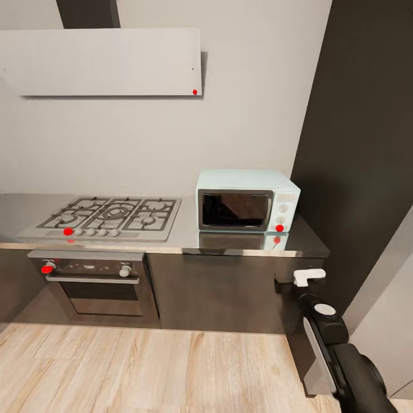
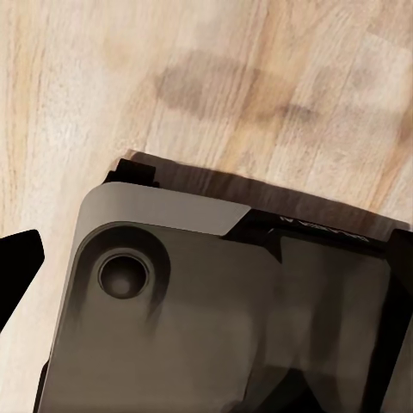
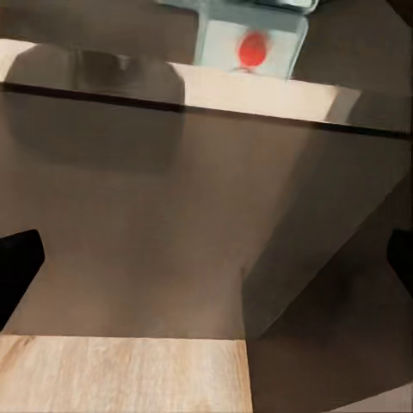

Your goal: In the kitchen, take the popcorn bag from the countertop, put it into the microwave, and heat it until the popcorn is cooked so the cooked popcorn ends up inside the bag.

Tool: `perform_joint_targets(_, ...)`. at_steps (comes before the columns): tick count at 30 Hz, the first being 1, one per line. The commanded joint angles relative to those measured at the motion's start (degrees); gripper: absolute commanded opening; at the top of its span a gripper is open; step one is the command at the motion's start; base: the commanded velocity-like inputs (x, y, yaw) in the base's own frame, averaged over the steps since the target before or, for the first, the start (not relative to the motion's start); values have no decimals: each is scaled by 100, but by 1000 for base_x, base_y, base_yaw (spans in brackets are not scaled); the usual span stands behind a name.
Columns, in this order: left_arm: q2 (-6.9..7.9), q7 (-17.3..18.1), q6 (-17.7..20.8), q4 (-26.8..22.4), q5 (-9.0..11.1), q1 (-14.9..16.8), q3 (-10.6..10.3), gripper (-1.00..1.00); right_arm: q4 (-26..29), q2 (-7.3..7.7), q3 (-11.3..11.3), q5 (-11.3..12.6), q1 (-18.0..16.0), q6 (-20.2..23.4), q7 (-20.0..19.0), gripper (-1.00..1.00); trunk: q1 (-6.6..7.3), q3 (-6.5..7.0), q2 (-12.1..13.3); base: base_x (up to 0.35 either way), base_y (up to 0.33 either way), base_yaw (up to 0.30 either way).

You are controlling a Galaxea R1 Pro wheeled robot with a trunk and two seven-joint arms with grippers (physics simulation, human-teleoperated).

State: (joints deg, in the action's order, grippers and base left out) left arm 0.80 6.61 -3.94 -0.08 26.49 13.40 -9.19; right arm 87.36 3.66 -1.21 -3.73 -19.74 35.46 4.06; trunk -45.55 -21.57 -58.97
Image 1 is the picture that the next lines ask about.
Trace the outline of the microwave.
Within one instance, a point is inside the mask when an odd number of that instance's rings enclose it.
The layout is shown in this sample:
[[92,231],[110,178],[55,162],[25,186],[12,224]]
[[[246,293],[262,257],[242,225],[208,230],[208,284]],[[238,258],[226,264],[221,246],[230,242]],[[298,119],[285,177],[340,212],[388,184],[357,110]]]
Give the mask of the microwave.
[[197,229],[289,232],[300,192],[279,170],[201,169]]

